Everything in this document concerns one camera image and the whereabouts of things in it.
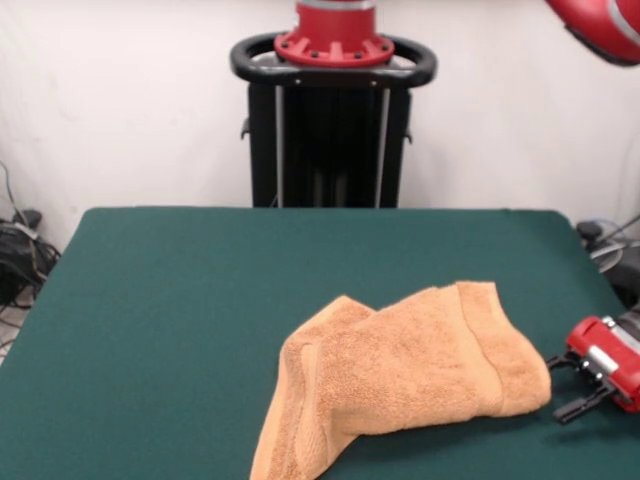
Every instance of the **cable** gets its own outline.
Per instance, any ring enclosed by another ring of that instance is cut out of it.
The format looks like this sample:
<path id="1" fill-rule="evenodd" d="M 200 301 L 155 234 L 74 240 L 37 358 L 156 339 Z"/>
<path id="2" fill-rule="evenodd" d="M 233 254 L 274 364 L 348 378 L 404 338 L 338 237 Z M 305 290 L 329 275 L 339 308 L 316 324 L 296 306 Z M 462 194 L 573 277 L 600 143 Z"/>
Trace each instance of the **cable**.
<path id="1" fill-rule="evenodd" d="M 20 330 L 22 328 L 21 325 L 18 325 L 17 323 L 8 322 L 4 318 L 0 318 L 0 323 L 2 323 L 3 325 L 6 325 L 7 327 L 16 328 L 18 330 Z"/>
<path id="2" fill-rule="evenodd" d="M 612 220 L 608 220 L 606 218 L 593 218 L 591 220 L 587 220 L 588 222 L 591 223 L 598 223 L 600 225 L 606 225 L 608 227 L 613 228 L 614 231 L 620 230 L 620 225 L 618 225 L 616 222 L 612 221 Z M 622 230 L 620 233 L 622 233 L 621 237 L 625 240 L 629 240 L 629 237 L 627 237 L 627 235 L 624 233 L 624 230 Z"/>
<path id="3" fill-rule="evenodd" d="M 20 269 L 20 267 L 14 265 L 13 263 L 0 259 L 0 265 L 8 268 L 11 271 L 11 273 L 20 277 L 28 285 L 31 285 L 34 288 L 39 287 L 38 282 L 36 280 L 29 278 L 28 274 L 26 274 L 23 270 Z"/>
<path id="4" fill-rule="evenodd" d="M 16 245 L 24 247 L 26 242 L 31 253 L 30 262 L 33 273 L 40 283 L 46 281 L 48 273 L 53 269 L 60 258 L 60 252 L 58 252 L 53 245 L 44 242 L 36 232 L 30 230 L 24 225 L 8 222 L 0 223 L 0 234 L 14 239 L 13 244 L 9 242 L 0 242 L 0 246 L 14 251 L 16 256 L 15 258 L 24 256 L 22 252 L 17 250 Z M 20 242 L 17 240 L 18 238 L 23 238 L 24 241 Z M 40 263 L 43 264 L 44 271 L 40 268 Z"/>
<path id="5" fill-rule="evenodd" d="M 11 205 L 13 206 L 13 209 L 15 210 L 16 215 L 18 215 L 18 217 L 20 217 L 20 219 L 22 220 L 23 225 L 28 228 L 29 222 L 25 218 L 24 213 L 22 213 L 22 211 L 16 206 L 16 201 L 13 198 L 13 192 L 11 191 L 11 177 L 9 174 L 9 169 L 7 168 L 7 166 L 4 164 L 2 160 L 0 160 L 0 168 L 4 170 L 5 187 L 7 189 L 7 195 L 9 196 L 9 200 L 11 201 Z M 31 249 L 33 271 L 42 280 L 46 280 L 47 276 L 38 270 L 38 260 L 36 258 L 35 245 L 33 244 L 33 242 L 34 240 L 31 237 L 29 237 L 29 248 Z"/>
<path id="6" fill-rule="evenodd" d="M 627 223 L 625 223 L 624 225 L 622 225 L 621 227 L 619 227 L 617 230 L 615 230 L 613 233 L 610 233 L 609 235 L 607 235 L 606 237 L 603 237 L 602 239 L 600 239 L 597 243 L 597 245 L 602 245 L 603 243 L 605 243 L 607 240 L 611 240 L 612 238 L 614 238 L 616 235 L 619 235 L 620 233 L 625 232 L 626 230 L 628 230 L 630 227 L 634 226 L 636 223 L 640 222 L 640 215 L 637 215 L 635 217 L 633 217 L 631 220 L 629 220 Z"/>
<path id="7" fill-rule="evenodd" d="M 31 308 L 33 307 L 33 304 L 20 305 L 18 302 L 14 300 L 13 302 L 11 302 L 11 305 L 9 305 L 9 307 L 15 308 L 16 310 L 31 310 Z"/>
<path id="8" fill-rule="evenodd" d="M 13 344 L 13 342 L 15 342 L 15 341 L 16 341 L 16 339 L 15 339 L 15 338 L 12 338 L 11 340 L 7 340 L 6 342 L 4 342 L 4 343 L 2 343 L 2 344 L 0 345 L 0 350 L 4 350 L 4 349 L 5 349 L 5 348 L 7 348 L 8 346 L 12 345 L 12 344 Z"/>

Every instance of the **black cable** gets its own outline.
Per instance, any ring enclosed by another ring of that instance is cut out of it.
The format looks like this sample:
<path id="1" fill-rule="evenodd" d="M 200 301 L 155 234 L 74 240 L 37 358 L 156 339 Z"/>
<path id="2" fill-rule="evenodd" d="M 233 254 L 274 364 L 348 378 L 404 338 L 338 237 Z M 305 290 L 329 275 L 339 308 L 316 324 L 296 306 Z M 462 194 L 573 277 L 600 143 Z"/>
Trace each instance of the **black cable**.
<path id="1" fill-rule="evenodd" d="M 15 338 L 12 338 L 11 340 L 7 340 L 2 345 L 0 345 L 0 350 L 2 350 L 3 348 L 7 348 L 9 345 L 13 344 L 13 342 L 15 341 L 16 341 Z"/>
<path id="2" fill-rule="evenodd" d="M 8 322 L 4 318 L 0 318 L 0 323 L 2 323 L 3 325 L 6 325 L 7 327 L 17 328 L 18 330 L 22 328 L 22 326 L 18 325 L 17 323 Z"/>
<path id="3" fill-rule="evenodd" d="M 612 238 L 614 238 L 616 235 L 625 232 L 626 230 L 628 230 L 630 227 L 633 227 L 636 223 L 640 222 L 640 214 L 633 217 L 631 220 L 629 220 L 627 223 L 625 223 L 624 225 L 622 225 L 620 228 L 618 228 L 617 230 L 615 230 L 614 232 L 610 233 L 609 235 L 607 235 L 606 237 L 601 238 L 598 243 L 596 244 L 597 246 L 601 246 L 603 243 L 607 242 L 608 240 L 611 240 Z"/>
<path id="4" fill-rule="evenodd" d="M 35 299 L 61 254 L 28 228 L 24 213 L 15 203 L 9 169 L 1 160 L 0 168 L 4 170 L 7 195 L 16 212 L 15 223 L 0 220 L 0 304 L 28 310 L 31 306 L 19 304 L 17 298 L 31 287 Z"/>

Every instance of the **towel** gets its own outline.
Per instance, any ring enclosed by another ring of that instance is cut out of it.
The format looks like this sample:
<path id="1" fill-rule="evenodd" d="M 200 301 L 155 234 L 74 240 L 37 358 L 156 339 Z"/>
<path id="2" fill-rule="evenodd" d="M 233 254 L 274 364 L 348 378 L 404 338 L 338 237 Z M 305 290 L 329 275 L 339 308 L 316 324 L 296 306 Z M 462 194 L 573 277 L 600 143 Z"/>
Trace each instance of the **towel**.
<path id="1" fill-rule="evenodd" d="M 360 435 L 533 412 L 544 360 L 492 283 L 430 288 L 374 312 L 341 297 L 280 353 L 251 480 L 314 480 Z"/>

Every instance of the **green tablecloth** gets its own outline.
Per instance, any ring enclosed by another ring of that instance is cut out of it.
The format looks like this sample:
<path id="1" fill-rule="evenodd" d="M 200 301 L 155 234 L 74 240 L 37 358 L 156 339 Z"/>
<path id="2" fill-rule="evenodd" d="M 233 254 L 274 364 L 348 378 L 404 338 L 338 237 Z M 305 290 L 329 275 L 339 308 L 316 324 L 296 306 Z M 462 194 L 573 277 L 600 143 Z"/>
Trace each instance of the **green tablecloth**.
<path id="1" fill-rule="evenodd" d="M 496 281 L 545 356 L 621 308 L 555 213 L 91 211 L 0 368 L 0 478 L 247 479 L 298 324 L 342 293 L 379 308 L 460 279 Z M 557 426 L 580 384 L 556 379 L 537 414 L 361 438 L 324 478 L 633 476 L 640 419 Z"/>

